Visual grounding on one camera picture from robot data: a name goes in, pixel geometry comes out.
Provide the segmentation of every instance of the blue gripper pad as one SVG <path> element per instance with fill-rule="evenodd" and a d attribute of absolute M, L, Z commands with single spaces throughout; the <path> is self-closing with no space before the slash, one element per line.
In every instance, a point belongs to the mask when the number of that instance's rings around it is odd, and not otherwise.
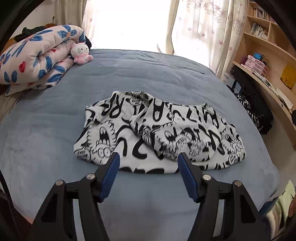
<path fill-rule="evenodd" d="M 111 165 L 109 166 L 108 170 L 106 171 L 104 179 L 101 182 L 100 199 L 102 201 L 109 196 L 109 193 L 111 191 L 112 185 L 115 180 L 115 177 L 116 177 L 117 172 L 119 170 L 119 166 L 120 166 L 120 156 L 119 156 L 119 154 L 116 154 Z"/>
<path fill-rule="evenodd" d="M 197 202 L 197 183 L 182 154 L 178 156 L 178 167 L 189 197 L 192 198 L 194 202 Z"/>

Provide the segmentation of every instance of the red heart print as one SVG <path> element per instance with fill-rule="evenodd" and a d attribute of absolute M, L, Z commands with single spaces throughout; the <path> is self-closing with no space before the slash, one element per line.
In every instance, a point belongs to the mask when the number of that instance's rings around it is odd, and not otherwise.
<path fill-rule="evenodd" d="M 25 71 L 25 69 L 26 69 L 26 62 L 23 61 L 23 63 L 21 63 L 19 66 L 19 70 L 21 73 L 23 73 Z"/>

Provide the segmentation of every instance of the plush toy head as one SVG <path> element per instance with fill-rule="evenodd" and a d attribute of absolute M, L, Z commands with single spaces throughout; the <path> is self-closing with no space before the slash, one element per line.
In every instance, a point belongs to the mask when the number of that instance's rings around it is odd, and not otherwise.
<path fill-rule="evenodd" d="M 73 58 L 82 54 L 89 54 L 89 48 L 85 43 L 79 43 L 71 46 L 71 55 Z"/>

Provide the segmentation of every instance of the blue blanket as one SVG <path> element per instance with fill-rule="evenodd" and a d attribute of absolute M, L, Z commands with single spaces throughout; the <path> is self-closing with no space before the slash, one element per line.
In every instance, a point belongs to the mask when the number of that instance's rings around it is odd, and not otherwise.
<path fill-rule="evenodd" d="M 228 183 L 241 180 L 257 208 L 276 190 L 278 171 L 259 132 L 211 70 L 159 53 L 91 50 L 90 54 L 93 62 L 75 65 L 57 86 L 27 93 L 0 126 L 0 169 L 21 214 L 34 218 L 56 180 L 77 181 L 97 169 L 77 159 L 73 145 L 83 129 L 85 106 L 108 98 L 114 90 L 146 91 L 178 104 L 208 103 L 236 126 L 246 158 L 205 173 Z M 188 238 L 198 205 L 188 197 L 179 174 L 119 172 L 99 208 L 111 240 L 180 241 Z"/>

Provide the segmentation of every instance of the bookshelf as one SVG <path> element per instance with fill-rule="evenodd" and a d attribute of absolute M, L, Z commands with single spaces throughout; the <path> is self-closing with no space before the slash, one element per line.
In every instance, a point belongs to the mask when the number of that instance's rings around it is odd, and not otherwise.
<path fill-rule="evenodd" d="M 269 71 L 266 78 L 275 87 L 279 88 L 293 103 L 292 110 L 296 110 L 296 85 L 290 90 L 282 81 L 281 75 L 287 64 L 296 69 L 296 51 L 281 28 L 273 21 L 254 17 L 254 10 L 260 7 L 257 3 L 249 1 L 247 19 L 244 32 L 233 64 L 250 75 L 260 90 L 270 109 L 282 123 L 294 149 L 296 150 L 296 126 L 288 110 L 282 107 L 278 98 L 262 85 L 262 82 L 246 68 L 241 66 L 242 58 L 260 52 L 265 55 Z M 267 34 L 267 40 L 250 34 L 253 23 L 262 27 Z"/>

